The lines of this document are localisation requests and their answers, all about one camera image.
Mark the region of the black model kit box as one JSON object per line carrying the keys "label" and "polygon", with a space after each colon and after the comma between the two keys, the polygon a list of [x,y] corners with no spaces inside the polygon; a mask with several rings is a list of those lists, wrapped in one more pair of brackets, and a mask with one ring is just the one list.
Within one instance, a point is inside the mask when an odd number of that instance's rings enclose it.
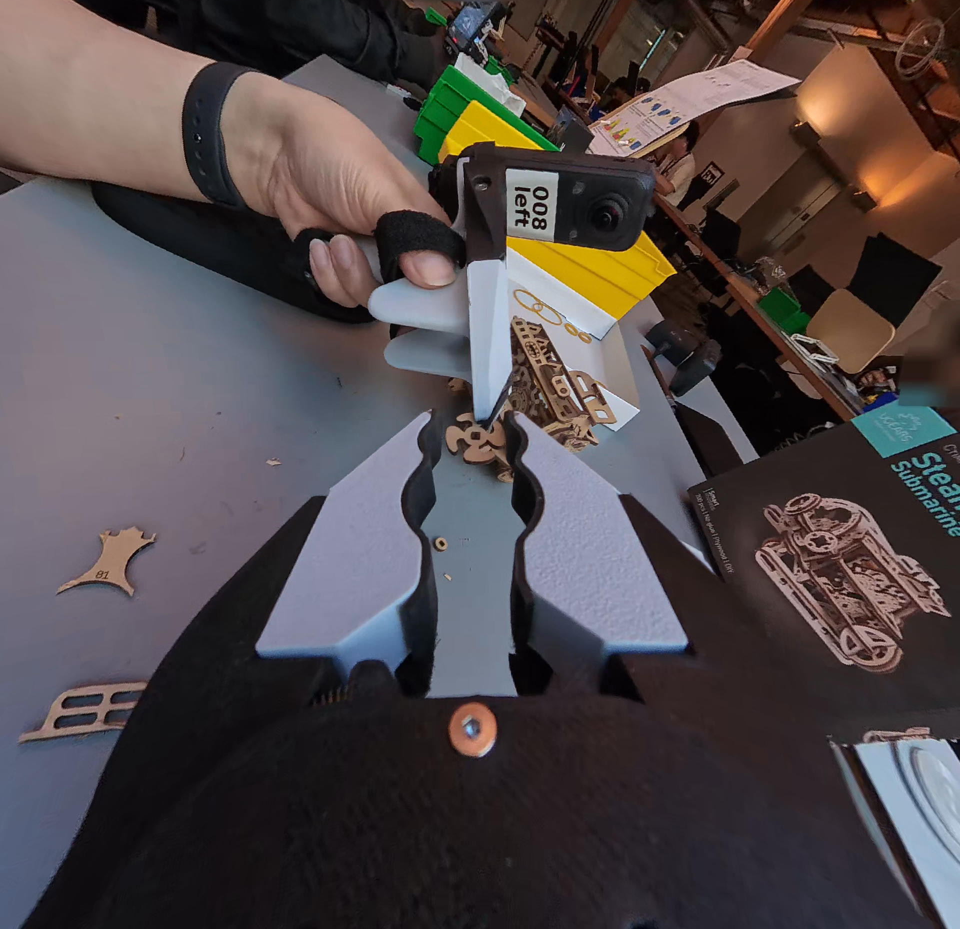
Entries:
{"label": "black model kit box", "polygon": [[718,575],[838,742],[958,740],[958,430],[890,403],[688,491]]}

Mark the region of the printed paper sheet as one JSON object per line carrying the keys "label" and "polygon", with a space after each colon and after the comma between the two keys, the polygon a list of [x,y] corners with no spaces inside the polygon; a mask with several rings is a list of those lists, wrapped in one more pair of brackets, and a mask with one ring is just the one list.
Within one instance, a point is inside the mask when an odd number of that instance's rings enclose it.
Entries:
{"label": "printed paper sheet", "polygon": [[593,155],[641,157],[725,107],[789,96],[801,81],[741,58],[640,94],[591,126]]}

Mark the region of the green plastic bin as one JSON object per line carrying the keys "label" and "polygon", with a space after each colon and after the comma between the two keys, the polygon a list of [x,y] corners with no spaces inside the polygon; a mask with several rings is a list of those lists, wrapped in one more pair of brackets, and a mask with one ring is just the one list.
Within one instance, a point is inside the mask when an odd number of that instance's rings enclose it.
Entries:
{"label": "green plastic bin", "polygon": [[468,122],[478,131],[469,140],[460,131],[457,139],[469,146],[474,141],[492,141],[498,146],[539,148],[557,153],[549,142],[517,114],[455,66],[447,66],[419,110],[414,136],[419,140],[418,157],[430,166],[453,153],[446,140],[467,111]]}

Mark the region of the small green bin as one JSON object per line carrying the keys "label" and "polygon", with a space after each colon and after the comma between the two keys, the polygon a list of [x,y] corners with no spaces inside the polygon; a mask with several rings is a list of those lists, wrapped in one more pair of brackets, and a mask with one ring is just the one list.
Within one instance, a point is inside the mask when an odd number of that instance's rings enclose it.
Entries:
{"label": "small green bin", "polygon": [[788,287],[770,288],[757,300],[756,307],[785,335],[806,334],[811,315],[802,309],[800,301]]}

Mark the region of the black device with screen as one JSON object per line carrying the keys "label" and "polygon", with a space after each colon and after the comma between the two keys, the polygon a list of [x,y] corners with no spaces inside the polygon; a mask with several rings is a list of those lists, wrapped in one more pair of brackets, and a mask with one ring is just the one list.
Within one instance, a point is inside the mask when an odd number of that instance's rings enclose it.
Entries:
{"label": "black device with screen", "polygon": [[503,25],[512,14],[513,6],[513,2],[464,2],[459,12],[448,21],[444,37],[447,54],[452,59],[467,55],[485,65],[489,56],[486,40],[491,35],[502,35]]}

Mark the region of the yellow plastic bin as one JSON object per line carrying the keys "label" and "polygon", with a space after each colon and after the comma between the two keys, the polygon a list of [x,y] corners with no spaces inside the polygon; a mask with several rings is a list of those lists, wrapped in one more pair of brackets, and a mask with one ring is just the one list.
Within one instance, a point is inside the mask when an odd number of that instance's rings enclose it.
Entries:
{"label": "yellow plastic bin", "polygon": [[[445,140],[453,149],[449,155],[459,155],[467,147],[455,132],[460,131],[466,140],[478,133],[469,119],[469,112],[464,111],[449,132]],[[676,274],[675,267],[645,233],[624,252],[516,238],[507,239],[507,246],[616,320]]]}

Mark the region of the person's left forearm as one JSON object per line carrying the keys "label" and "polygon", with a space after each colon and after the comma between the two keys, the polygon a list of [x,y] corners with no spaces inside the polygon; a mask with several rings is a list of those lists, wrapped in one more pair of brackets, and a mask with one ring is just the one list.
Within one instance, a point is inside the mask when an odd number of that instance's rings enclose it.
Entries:
{"label": "person's left forearm", "polygon": [[202,202],[183,108],[206,59],[72,0],[1,0],[1,165]]}

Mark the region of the slotted wooden offcut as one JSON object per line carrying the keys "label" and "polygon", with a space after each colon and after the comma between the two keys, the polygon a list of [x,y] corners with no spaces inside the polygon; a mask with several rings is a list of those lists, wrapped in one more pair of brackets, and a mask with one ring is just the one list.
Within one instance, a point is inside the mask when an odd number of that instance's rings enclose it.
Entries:
{"label": "slotted wooden offcut", "polygon": [[54,699],[42,725],[22,733],[18,743],[122,731],[146,688],[145,681],[134,681],[66,690]]}

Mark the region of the curved wooden offcut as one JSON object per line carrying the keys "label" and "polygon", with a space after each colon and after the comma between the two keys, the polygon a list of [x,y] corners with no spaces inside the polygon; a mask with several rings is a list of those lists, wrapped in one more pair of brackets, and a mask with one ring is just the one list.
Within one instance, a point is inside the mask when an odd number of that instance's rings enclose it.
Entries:
{"label": "curved wooden offcut", "polygon": [[132,598],[135,588],[127,577],[127,569],[132,558],[157,540],[155,533],[146,535],[139,527],[127,527],[118,532],[105,530],[100,533],[101,552],[94,564],[82,575],[61,585],[56,594],[75,587],[86,585],[106,585],[115,587]]}

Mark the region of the white part in bin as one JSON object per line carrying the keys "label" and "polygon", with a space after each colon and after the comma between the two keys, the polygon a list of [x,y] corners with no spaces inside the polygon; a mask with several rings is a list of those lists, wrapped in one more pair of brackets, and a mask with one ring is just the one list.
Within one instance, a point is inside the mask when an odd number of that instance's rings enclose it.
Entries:
{"label": "white part in bin", "polygon": [[479,66],[474,59],[465,53],[458,53],[454,68],[461,72],[472,83],[491,96],[498,104],[506,107],[516,117],[521,117],[526,107],[526,101],[513,92],[510,84],[502,74],[491,74]]}

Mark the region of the black wrist band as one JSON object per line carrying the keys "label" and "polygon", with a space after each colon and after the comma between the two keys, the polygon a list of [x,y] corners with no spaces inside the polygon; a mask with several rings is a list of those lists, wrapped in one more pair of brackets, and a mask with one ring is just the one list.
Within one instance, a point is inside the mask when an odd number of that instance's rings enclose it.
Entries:
{"label": "black wrist band", "polygon": [[206,200],[231,210],[245,210],[248,205],[229,170],[222,112],[234,83],[255,72],[231,62],[211,62],[194,75],[182,106],[182,144],[189,175]]}

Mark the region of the black chair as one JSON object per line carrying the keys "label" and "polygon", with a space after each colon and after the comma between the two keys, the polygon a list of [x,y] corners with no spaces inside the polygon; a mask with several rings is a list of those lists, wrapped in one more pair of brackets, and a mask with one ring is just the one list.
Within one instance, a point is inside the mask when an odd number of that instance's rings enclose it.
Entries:
{"label": "black chair", "polygon": [[941,272],[941,265],[879,233],[866,239],[846,288],[898,328]]}

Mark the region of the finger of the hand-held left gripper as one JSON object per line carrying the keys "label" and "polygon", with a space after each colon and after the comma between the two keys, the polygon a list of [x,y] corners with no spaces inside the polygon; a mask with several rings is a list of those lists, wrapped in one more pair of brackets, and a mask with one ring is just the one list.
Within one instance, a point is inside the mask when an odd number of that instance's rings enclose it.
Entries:
{"label": "finger of the hand-held left gripper", "polygon": [[507,263],[470,262],[466,287],[473,414],[477,423],[490,425],[513,373]]}

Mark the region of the wooden gear piece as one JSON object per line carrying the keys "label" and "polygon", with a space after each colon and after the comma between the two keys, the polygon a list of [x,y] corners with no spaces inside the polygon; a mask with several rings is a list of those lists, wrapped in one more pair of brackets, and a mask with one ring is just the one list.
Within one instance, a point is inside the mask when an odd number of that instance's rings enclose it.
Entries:
{"label": "wooden gear piece", "polygon": [[514,481],[514,469],[506,452],[507,437],[500,421],[486,429],[476,422],[471,411],[464,412],[446,428],[445,442],[448,451],[460,454],[466,464],[492,466],[498,481]]}

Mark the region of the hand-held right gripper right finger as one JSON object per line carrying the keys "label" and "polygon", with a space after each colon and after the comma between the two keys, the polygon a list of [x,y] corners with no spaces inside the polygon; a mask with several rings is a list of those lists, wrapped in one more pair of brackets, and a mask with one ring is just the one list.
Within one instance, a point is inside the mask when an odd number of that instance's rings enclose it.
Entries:
{"label": "hand-held right gripper right finger", "polygon": [[632,693],[615,658],[679,654],[690,641],[621,493],[528,416],[508,412],[504,430],[523,524],[510,587],[515,690]]}

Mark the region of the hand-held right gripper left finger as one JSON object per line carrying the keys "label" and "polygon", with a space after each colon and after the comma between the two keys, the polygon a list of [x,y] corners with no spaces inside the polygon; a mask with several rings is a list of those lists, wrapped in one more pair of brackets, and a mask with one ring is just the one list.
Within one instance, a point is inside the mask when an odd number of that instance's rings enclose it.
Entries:
{"label": "hand-held right gripper left finger", "polygon": [[259,658],[326,658],[343,680],[378,661],[405,695],[426,695],[438,599],[423,524],[441,442],[427,410],[331,487],[256,642]]}

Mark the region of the person's left hand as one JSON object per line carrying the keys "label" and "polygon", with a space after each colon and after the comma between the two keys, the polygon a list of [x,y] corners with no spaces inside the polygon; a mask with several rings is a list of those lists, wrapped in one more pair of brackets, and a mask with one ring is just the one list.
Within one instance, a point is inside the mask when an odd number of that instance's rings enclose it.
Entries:
{"label": "person's left hand", "polygon": [[242,74],[220,119],[226,167],[252,210],[279,219],[309,245],[319,290],[346,308],[365,307],[379,281],[355,236],[370,236],[389,213],[450,218],[378,137],[338,103],[265,74]]}

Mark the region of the dark grey handheld device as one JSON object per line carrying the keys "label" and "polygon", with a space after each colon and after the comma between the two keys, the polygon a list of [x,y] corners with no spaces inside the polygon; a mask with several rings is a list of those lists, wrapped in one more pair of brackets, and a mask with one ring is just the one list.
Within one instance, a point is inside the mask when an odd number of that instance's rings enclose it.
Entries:
{"label": "dark grey handheld device", "polygon": [[646,340],[653,347],[654,357],[665,358],[675,368],[681,365],[698,346],[698,339],[674,319],[665,318],[647,332]]}
{"label": "dark grey handheld device", "polygon": [[671,394],[680,397],[689,393],[714,373],[721,358],[720,344],[714,339],[705,340],[676,368],[669,383]]}

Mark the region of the beige chair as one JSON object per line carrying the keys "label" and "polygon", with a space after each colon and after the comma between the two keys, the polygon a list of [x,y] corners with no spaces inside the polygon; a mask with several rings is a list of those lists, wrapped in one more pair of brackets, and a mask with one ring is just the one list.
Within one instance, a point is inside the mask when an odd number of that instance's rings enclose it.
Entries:
{"label": "beige chair", "polygon": [[846,288],[835,289],[810,318],[806,335],[838,358],[848,375],[864,371],[894,340],[895,326]]}

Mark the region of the wooden mechanical model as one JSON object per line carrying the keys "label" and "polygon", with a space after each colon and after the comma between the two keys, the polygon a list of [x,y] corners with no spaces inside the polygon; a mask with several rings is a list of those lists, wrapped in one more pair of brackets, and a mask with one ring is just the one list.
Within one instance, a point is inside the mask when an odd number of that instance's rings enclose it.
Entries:
{"label": "wooden mechanical model", "polygon": [[571,452],[598,445],[594,429],[617,422],[601,385],[566,367],[541,324],[514,316],[510,332],[510,408]]}

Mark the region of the person's black top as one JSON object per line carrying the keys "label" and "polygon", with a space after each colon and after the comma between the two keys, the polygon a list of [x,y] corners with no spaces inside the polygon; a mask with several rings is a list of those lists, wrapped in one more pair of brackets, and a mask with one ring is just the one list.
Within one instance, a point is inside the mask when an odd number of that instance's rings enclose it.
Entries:
{"label": "person's black top", "polygon": [[327,56],[378,83],[427,91],[450,63],[444,30],[403,0],[73,0],[132,31],[278,78]]}

